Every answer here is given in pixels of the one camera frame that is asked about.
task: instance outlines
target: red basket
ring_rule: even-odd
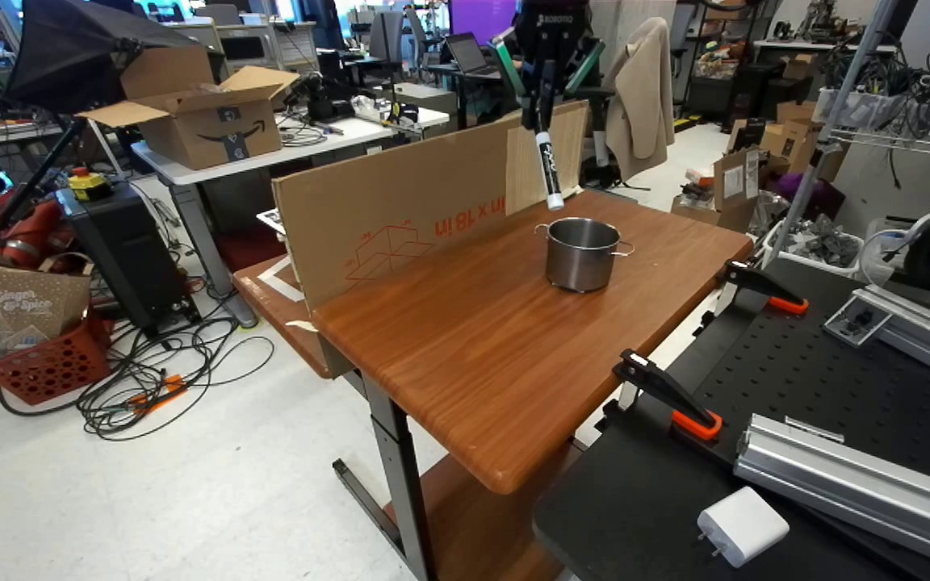
[[[84,316],[74,329],[36,349],[0,358],[0,387],[36,407],[107,378],[110,323]]]

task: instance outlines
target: concrete floor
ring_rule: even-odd
[[[620,194],[668,210],[685,171],[710,168],[723,145],[717,126],[688,129],[662,168],[630,181],[649,190]],[[349,458],[388,497],[362,397],[346,381],[320,381],[268,323],[236,332],[249,336],[274,345],[258,374],[210,391],[174,426],[139,442],[100,442],[74,410],[45,420],[0,410],[0,581],[407,581],[397,552],[329,468]],[[659,365],[678,349],[685,332],[656,352]],[[216,378],[265,355],[265,342],[249,342]],[[442,449],[413,433],[429,468]]]

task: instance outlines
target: black table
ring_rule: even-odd
[[[698,542],[698,513],[743,487],[730,458],[749,413],[843,433],[856,449],[930,474],[930,368],[888,345],[853,352],[823,332],[853,281],[798,265],[775,274],[811,297],[807,320],[730,307],[668,368],[727,416],[720,445],[694,449],[626,410],[539,500],[536,536],[565,568],[597,581],[930,578],[927,558],[772,494],[762,497],[794,533],[743,571]]]

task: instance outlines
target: wooden table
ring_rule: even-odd
[[[539,226],[559,216],[607,219],[633,242],[633,255],[617,258],[607,291],[565,294],[543,281]],[[417,578],[436,578],[407,413],[484,491],[526,497],[562,458],[578,423],[614,391],[610,368],[620,352],[652,352],[717,287],[723,265],[743,255],[746,236],[623,197],[584,194],[565,213],[530,207],[320,303],[320,332],[358,368],[355,387],[371,403],[397,523],[342,462],[339,478]]]

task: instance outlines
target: metal pot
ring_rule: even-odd
[[[620,255],[617,245],[620,232],[610,223],[588,216],[555,219],[549,226],[549,284],[572,294],[601,291],[614,274],[614,258]]]

